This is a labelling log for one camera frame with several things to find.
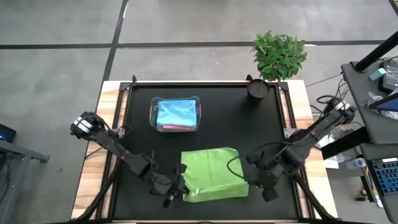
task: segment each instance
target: blue towel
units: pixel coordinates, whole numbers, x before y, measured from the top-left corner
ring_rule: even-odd
[[[194,127],[197,125],[195,100],[165,100],[157,103],[156,125]]]

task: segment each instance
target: metal frame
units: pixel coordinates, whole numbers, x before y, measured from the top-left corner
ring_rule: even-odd
[[[47,163],[50,156],[16,146],[6,141],[0,141],[0,152],[2,152],[0,154],[2,158],[0,169],[6,166],[8,181],[8,187],[6,187],[5,192],[1,192],[1,195],[4,194],[4,198],[0,203],[0,223],[9,223],[30,160],[37,159],[40,163]]]
[[[131,107],[132,107],[132,97],[134,96],[134,89],[137,86],[145,88],[145,87],[150,87],[150,86],[165,86],[165,85],[167,85],[167,86],[173,86],[175,88],[186,88],[186,87],[198,86],[198,85],[199,86],[200,85],[208,85],[208,86],[212,86],[212,85],[231,86],[232,85],[232,86],[234,86],[234,85],[247,85],[248,83],[249,83],[249,80],[245,80],[245,81],[242,81],[242,80],[230,80],[230,81],[218,81],[218,80],[212,80],[212,81],[141,81],[140,82],[140,81],[137,81],[135,76],[133,76],[132,82],[122,82],[120,84],[118,101],[116,103],[116,110],[115,110],[112,128],[117,128],[117,123],[118,123],[119,115],[121,112],[120,109],[121,109],[122,98],[123,98],[123,94],[124,94],[125,90],[128,91],[128,96],[127,96],[127,103],[126,103],[123,125],[128,124],[129,111],[131,110]],[[290,118],[290,125],[293,128],[295,128],[296,124],[295,124],[295,118],[294,118],[294,113],[293,113],[293,108],[292,108],[292,102],[290,100],[288,85],[284,85],[286,83],[276,83],[276,82],[270,82],[269,84],[275,86],[275,93],[277,95],[277,102],[278,102],[277,106],[279,107],[279,111],[280,111],[279,116],[282,120],[282,124],[283,124],[284,128],[286,128],[286,121],[285,121],[284,109],[282,106],[282,100],[280,97],[280,90],[283,90],[285,92],[287,109],[288,109],[289,118]],[[110,153],[108,153],[108,154],[109,154],[109,159],[108,159],[108,155],[107,155],[107,160],[106,160],[105,169],[104,169],[104,177],[105,178],[103,178],[103,184],[105,183],[105,181],[107,179],[107,175],[105,175],[105,174],[108,174],[109,170],[110,170],[111,154]],[[106,218],[109,218],[109,219],[113,219],[113,217],[114,217],[116,195],[118,193],[119,170],[114,170],[114,172],[116,173],[115,174],[116,178],[113,182],[113,188],[112,188],[110,200],[109,200],[109,210],[108,210],[108,214],[106,216]],[[300,169],[300,174],[302,175],[305,183],[308,184],[307,175],[305,173],[304,167],[302,167]],[[297,214],[298,218],[303,218],[303,211],[302,211],[302,206],[301,206],[301,201],[300,201],[299,189],[297,187],[297,184],[293,180],[290,180],[290,184],[291,184],[291,189],[292,189],[292,196],[293,196],[294,202],[295,202],[296,214]],[[102,208],[103,208],[102,204],[103,204],[103,201],[101,202],[100,207],[98,207],[98,209],[97,209],[96,218],[102,218]],[[307,199],[307,207],[308,207],[308,212],[310,214],[310,218],[314,218],[315,214],[313,212],[312,206],[309,204],[308,199]]]

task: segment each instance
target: black tabletop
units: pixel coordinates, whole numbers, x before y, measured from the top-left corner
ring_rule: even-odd
[[[374,144],[361,144],[363,157],[369,161],[373,159],[386,159],[392,157],[398,157],[398,145],[374,145]],[[388,195],[386,197],[380,197],[381,202],[383,203],[384,209],[386,211],[388,219],[392,223],[398,222],[398,195]]]
[[[369,79],[369,76],[379,69],[379,64],[369,66],[367,73],[356,72],[351,64],[344,64],[341,69],[372,142],[398,144],[398,138],[394,134],[398,128],[398,120],[381,116],[362,106],[369,99],[369,91],[375,95],[387,96],[378,90],[378,81]]]
[[[126,147],[133,152],[149,148],[155,161],[169,174],[181,160],[182,151],[232,147],[245,152],[265,142],[283,139],[282,117],[275,86],[258,105],[247,101],[245,86],[189,88],[137,87],[134,90],[129,123],[132,127]],[[149,106],[154,97],[189,98],[201,102],[201,123],[192,133],[159,133],[149,125]],[[281,146],[265,147],[271,159]],[[253,167],[241,159],[245,175]],[[266,203],[261,190],[250,187],[249,196],[201,203],[177,199],[171,209],[162,208],[164,196],[149,194],[150,185],[138,180],[126,168],[121,170],[115,203],[116,219],[134,220],[275,220],[297,218],[291,181],[282,177],[276,186],[279,198]]]

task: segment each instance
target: green cloth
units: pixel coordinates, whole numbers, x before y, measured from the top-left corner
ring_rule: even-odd
[[[181,163],[187,165],[183,173],[190,193],[183,196],[186,202],[206,202],[231,197],[247,197],[249,185],[233,175],[226,167],[229,160],[238,155],[229,147],[182,152]],[[230,168],[243,175],[241,161],[235,159]]]

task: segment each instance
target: concrete floor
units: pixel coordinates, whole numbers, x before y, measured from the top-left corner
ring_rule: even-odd
[[[0,45],[111,43],[121,4],[0,0]],[[305,40],[380,40],[396,27],[397,15],[386,0],[130,0],[119,42],[250,41],[269,29]],[[308,46],[308,59],[294,78],[311,84],[339,74],[342,63],[374,48]],[[249,51],[118,49],[109,79],[130,80],[133,74],[140,80],[244,79],[257,74]],[[87,143],[71,137],[68,127],[83,111],[95,109],[108,54],[109,49],[0,50],[0,123],[18,131],[16,144],[51,154],[48,164],[31,163],[13,223],[69,219]],[[398,48],[389,52],[397,54]],[[334,93],[339,80],[309,87],[310,103]],[[330,182],[341,218],[387,223],[383,210],[353,200],[359,179]]]

